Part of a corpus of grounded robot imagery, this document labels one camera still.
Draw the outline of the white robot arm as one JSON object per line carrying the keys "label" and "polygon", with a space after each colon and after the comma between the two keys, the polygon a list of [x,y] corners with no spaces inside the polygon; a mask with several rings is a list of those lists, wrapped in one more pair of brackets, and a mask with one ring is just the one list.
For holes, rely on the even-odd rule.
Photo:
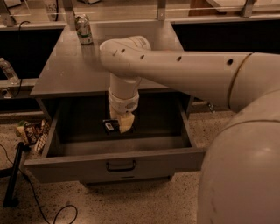
{"label": "white robot arm", "polygon": [[280,224],[280,55],[153,51],[142,37],[100,46],[102,65],[214,106],[233,119],[201,166],[198,224]]}

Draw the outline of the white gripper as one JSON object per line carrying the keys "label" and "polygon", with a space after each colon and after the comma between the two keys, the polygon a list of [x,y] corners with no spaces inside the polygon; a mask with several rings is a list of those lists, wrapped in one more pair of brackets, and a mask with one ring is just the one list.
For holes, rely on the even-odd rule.
{"label": "white gripper", "polygon": [[135,116],[131,112],[137,109],[138,101],[139,93],[136,93],[134,96],[128,99],[123,99],[115,96],[111,88],[108,89],[110,118],[115,120],[119,119],[121,133],[127,132],[131,129],[135,119]]}

